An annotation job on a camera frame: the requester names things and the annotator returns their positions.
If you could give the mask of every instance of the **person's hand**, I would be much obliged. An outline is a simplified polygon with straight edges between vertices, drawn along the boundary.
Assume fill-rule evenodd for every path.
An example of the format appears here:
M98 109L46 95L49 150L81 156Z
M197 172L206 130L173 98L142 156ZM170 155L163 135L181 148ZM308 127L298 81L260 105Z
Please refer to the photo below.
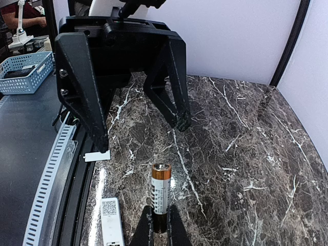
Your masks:
M42 28L47 26L47 21L45 17L38 17L37 22Z

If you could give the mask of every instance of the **white card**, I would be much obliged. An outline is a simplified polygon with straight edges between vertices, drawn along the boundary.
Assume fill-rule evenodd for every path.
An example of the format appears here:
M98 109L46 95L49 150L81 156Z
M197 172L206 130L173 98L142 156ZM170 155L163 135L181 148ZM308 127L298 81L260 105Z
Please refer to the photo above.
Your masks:
M116 197L102 199L100 210L104 246L124 246L118 199Z
M94 152L94 153L86 153L83 157L85 162L91 161L100 161L100 160L110 160L111 159L111 151L108 150L106 153Z

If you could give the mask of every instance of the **black cable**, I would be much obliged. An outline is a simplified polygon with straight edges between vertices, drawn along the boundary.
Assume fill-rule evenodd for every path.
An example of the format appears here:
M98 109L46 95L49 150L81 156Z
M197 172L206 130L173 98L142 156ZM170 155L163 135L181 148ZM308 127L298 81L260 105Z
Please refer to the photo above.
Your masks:
M63 110L63 104L60 104L60 108L59 108L59 111L57 113L57 116L51 124L53 127L57 124L58 120L60 119L60 115L62 114L62 110Z
M302 26L306 17L306 14L309 9L311 0L301 0L298 8L298 12L295 18L295 22L293 24L293 28L291 30L291 33L289 35L286 47L283 51L283 54L281 56L281 59L279 61L279 64L277 66L277 69L275 71L275 74L272 77L272 80L270 82L270 86L277 86L280 82L280 79L287 67L287 64L292 56L292 53L294 51L297 39L299 37L299 34L302 30Z

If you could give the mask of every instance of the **aa battery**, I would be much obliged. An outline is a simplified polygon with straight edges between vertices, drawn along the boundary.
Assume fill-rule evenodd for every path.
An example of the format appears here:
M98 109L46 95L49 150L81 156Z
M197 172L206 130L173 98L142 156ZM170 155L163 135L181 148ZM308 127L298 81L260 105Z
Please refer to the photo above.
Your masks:
M154 232L167 230L167 216L170 208L171 165L154 164L152 167L152 208Z

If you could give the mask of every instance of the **white backdrop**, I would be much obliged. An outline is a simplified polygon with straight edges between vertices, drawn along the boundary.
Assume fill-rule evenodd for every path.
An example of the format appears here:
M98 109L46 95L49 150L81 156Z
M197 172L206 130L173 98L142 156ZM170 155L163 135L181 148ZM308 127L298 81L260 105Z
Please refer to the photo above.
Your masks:
M328 169L328 2L311 1L301 36L278 85Z
M187 43L188 73L269 84L299 0L167 0L148 19Z

